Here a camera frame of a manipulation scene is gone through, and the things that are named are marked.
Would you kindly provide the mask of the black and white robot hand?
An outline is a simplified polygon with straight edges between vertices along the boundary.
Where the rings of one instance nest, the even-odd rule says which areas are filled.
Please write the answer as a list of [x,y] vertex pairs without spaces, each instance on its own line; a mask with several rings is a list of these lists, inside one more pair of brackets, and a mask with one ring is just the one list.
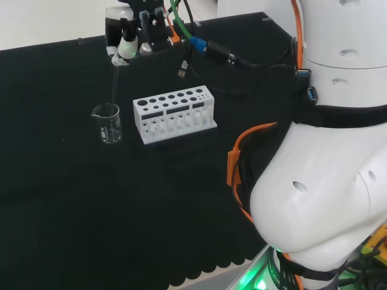
[[111,63],[129,65],[138,53],[139,20],[128,1],[105,10],[106,51]]

